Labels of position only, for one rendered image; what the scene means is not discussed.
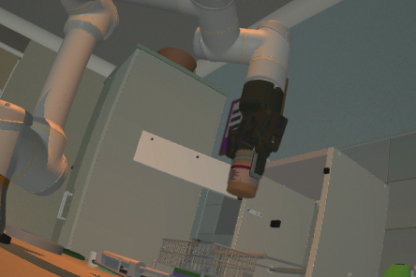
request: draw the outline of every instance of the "wooden countertop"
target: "wooden countertop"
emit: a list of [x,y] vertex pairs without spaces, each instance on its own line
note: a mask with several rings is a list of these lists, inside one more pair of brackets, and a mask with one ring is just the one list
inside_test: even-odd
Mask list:
[[0,243],[0,277],[117,276],[88,267],[87,262],[70,255],[47,252],[15,238],[10,244]]

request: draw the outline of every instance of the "table surface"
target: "table surface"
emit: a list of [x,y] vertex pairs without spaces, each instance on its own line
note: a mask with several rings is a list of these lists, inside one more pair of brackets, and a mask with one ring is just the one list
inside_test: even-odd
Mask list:
[[114,277],[117,275],[88,267],[88,261],[57,255],[12,238],[0,243],[0,277]]

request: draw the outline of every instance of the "wire basket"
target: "wire basket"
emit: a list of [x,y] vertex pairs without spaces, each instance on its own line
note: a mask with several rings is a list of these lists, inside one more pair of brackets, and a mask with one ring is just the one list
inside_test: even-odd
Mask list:
[[157,262],[219,277],[253,275],[257,257],[209,241],[163,239]]

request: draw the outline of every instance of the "blue wall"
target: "blue wall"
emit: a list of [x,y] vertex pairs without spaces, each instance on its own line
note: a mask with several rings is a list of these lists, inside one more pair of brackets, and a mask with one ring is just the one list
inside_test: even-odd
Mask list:
[[[289,124],[271,160],[416,130],[416,1],[344,0],[291,32]],[[246,71],[228,64],[206,77],[229,93],[213,150],[225,162],[218,150]]]

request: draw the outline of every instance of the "ceiling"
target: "ceiling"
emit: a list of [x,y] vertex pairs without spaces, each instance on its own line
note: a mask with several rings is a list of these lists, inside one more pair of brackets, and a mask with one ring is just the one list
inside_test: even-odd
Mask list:
[[[236,0],[239,27],[248,28],[292,0]],[[158,51],[173,47],[190,53],[197,20],[189,16],[113,0],[120,16],[114,36],[94,49],[93,54],[119,65],[138,44]],[[0,7],[45,29],[65,37],[67,13],[60,0],[0,0]]]

